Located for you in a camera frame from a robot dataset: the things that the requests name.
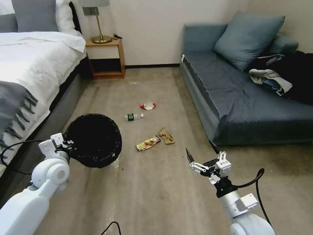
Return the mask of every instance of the green bottle label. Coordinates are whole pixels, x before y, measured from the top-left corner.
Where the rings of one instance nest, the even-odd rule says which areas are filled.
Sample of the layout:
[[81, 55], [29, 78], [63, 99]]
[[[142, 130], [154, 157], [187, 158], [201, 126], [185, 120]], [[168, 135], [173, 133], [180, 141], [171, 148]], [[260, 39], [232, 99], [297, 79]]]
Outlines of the green bottle label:
[[134, 120], [134, 114], [127, 114], [128, 121], [133, 121]]

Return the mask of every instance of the plastic bottle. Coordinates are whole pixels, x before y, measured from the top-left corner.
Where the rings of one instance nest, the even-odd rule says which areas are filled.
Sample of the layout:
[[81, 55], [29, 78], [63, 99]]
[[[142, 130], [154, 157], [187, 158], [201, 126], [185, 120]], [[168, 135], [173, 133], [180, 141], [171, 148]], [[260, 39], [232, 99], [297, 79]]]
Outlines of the plastic bottle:
[[124, 116], [127, 121], [137, 120], [139, 118], [143, 118], [143, 114], [127, 114]]

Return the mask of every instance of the sofa armrest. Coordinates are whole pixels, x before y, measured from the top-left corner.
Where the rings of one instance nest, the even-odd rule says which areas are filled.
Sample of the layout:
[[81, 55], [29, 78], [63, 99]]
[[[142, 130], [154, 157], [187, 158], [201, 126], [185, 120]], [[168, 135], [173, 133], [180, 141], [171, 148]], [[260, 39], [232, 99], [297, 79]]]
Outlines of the sofa armrest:
[[298, 48], [298, 42], [288, 37], [276, 35], [269, 46], [270, 53], [294, 53]]
[[184, 25], [183, 53], [213, 50], [226, 28], [226, 24]]

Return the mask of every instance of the sofa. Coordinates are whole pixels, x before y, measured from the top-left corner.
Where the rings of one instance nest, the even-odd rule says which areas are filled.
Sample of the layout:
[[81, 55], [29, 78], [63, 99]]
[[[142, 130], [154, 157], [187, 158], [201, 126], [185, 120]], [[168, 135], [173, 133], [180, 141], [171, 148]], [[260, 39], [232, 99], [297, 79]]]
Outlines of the sofa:
[[[313, 106], [253, 83], [213, 48], [227, 25], [185, 25], [180, 70], [207, 137], [218, 145], [313, 140]], [[270, 52], [294, 52], [298, 43], [277, 35]]]

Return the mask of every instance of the baseboard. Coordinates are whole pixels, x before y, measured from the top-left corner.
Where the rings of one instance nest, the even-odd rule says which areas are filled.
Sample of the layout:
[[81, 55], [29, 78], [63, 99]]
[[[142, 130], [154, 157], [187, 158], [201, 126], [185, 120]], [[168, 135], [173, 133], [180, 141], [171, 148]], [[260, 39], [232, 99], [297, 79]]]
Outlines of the baseboard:
[[163, 68], [163, 67], [179, 67], [179, 64], [155, 64], [155, 65], [126, 65], [127, 69], [139, 68]]

